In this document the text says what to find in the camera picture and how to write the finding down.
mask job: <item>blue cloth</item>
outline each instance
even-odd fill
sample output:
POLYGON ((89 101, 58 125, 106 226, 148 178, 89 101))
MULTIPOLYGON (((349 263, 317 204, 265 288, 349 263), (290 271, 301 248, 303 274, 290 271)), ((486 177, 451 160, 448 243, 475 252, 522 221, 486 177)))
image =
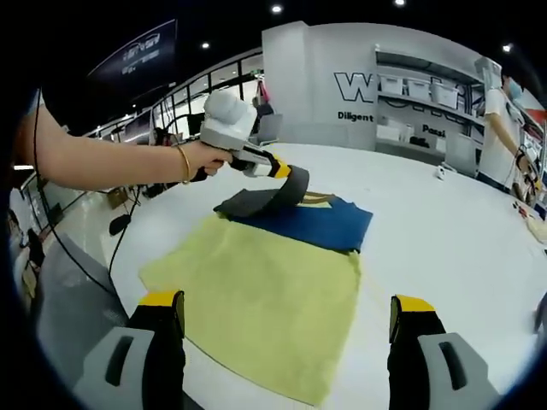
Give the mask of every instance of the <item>blue cloth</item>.
POLYGON ((294 207, 272 215, 228 219, 320 248, 359 252, 373 214, 338 197, 328 202, 330 208, 294 207))

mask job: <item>white shirt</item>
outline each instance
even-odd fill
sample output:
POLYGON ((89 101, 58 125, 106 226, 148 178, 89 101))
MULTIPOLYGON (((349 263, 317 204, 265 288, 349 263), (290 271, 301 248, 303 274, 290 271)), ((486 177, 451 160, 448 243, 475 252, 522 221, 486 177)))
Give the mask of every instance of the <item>white shirt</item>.
MULTIPOLYGON (((503 128, 509 133, 515 145, 521 145, 521 129, 509 114, 509 110, 518 109, 508 99, 505 93, 496 88, 486 93, 485 114, 498 114, 502 119, 503 128)), ((479 172, 494 179, 501 185, 511 188, 517 171, 515 157, 505 148, 502 141, 487 121, 485 126, 485 143, 480 157, 479 172)))

